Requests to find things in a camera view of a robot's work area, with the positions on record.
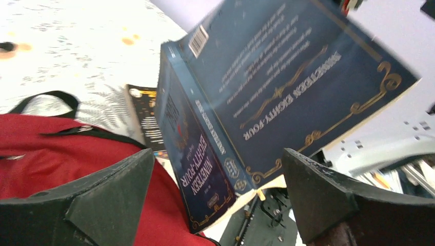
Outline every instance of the red bag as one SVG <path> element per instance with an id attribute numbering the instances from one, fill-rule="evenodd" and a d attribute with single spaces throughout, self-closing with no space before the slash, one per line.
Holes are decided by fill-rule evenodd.
<path id="1" fill-rule="evenodd" d="M 62 99 L 72 111 L 56 117 L 20 114 L 31 99 L 42 94 Z M 64 185 L 145 148 L 126 136 L 75 121 L 78 101 L 72 95 L 61 91 L 42 94 L 0 115 L 0 199 L 26 198 Z M 178 187 L 157 161 L 134 245 L 219 245 L 189 232 Z"/>

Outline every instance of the white barcode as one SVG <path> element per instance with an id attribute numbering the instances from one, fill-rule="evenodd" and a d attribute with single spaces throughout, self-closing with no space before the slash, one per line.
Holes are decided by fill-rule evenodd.
<path id="1" fill-rule="evenodd" d="M 189 42 L 189 48 L 193 55 L 198 58 L 208 40 L 208 34 L 205 31 L 203 25 L 200 25 L 192 36 Z"/>

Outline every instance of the bag handle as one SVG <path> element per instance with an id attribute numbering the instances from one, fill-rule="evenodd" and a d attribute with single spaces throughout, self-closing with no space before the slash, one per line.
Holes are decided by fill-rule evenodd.
<path id="1" fill-rule="evenodd" d="M 65 114 L 57 115 L 54 117 L 60 117 L 60 118 L 70 118 L 75 119 L 75 115 L 77 114 L 78 109 L 78 100 L 73 95 L 68 94 L 63 91 L 49 91 L 44 92 L 38 95 L 29 96 L 26 99 L 22 100 L 15 108 L 13 108 L 11 111 L 9 111 L 10 114 L 22 114 L 26 106 L 29 104 L 32 99 L 34 99 L 37 96 L 41 95 L 50 95 L 55 96 L 59 99 L 61 99 L 66 105 L 68 105 L 71 108 L 71 111 Z"/>

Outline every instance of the dark blue book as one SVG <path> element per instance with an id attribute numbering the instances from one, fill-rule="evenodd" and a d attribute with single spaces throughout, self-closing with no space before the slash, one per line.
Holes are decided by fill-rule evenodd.
<path id="1" fill-rule="evenodd" d="M 330 0 L 227 0 L 162 44 L 155 116 L 197 233 L 417 78 Z"/>

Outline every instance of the red backpack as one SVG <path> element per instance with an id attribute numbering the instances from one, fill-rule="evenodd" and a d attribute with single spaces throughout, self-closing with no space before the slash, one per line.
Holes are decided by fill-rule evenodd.
<path id="1" fill-rule="evenodd" d="M 42 94 L 62 99 L 72 108 L 72 111 L 54 117 L 22 115 L 30 100 Z M 8 218 L 3 208 L 7 204 L 5 201 L 10 201 L 10 198 L 19 198 L 16 199 L 18 203 L 29 203 L 30 199 L 26 198 L 33 194 L 41 194 L 41 191 L 65 185 L 106 169 L 146 148 L 126 136 L 75 121 L 78 101 L 74 96 L 61 91 L 42 94 L 29 97 L 10 113 L 0 115 L 0 219 Z M 127 211 L 117 212 L 120 215 L 127 213 Z M 65 214 L 56 216 L 61 219 L 59 221 L 65 220 Z M 18 217 L 17 219 L 26 219 L 28 223 L 33 223 L 38 218 L 38 211 L 30 211 L 25 215 L 18 214 Z M 180 192 L 157 160 L 152 170 L 142 213 L 137 221 L 139 226 L 134 245 L 219 245 L 202 235 L 193 235 L 189 232 Z M 91 222 L 90 230 L 98 232 L 98 221 Z M 15 234 L 11 235 L 10 228 L 14 227 L 15 222 L 7 223 L 0 222 L 4 225 L 0 225 L 1 245 L 28 245 L 24 242 L 29 239 L 33 241 L 33 245 L 61 245 L 59 243 L 61 240 L 56 235 L 52 236 L 50 242 L 38 241 L 38 235 L 31 235 L 35 234 L 33 229 L 16 230 Z M 99 232 L 99 235 L 110 238 L 116 233 L 122 233 L 122 229 L 121 227 L 121 231 L 117 232 L 105 230 Z M 97 244 L 92 236 L 83 234 L 83 231 L 76 230 L 72 236 L 83 237 L 82 241 L 87 243 L 85 245 L 103 246 Z M 71 243 L 62 242 L 62 245 L 71 245 Z M 104 245 L 118 244 L 107 241 Z"/>

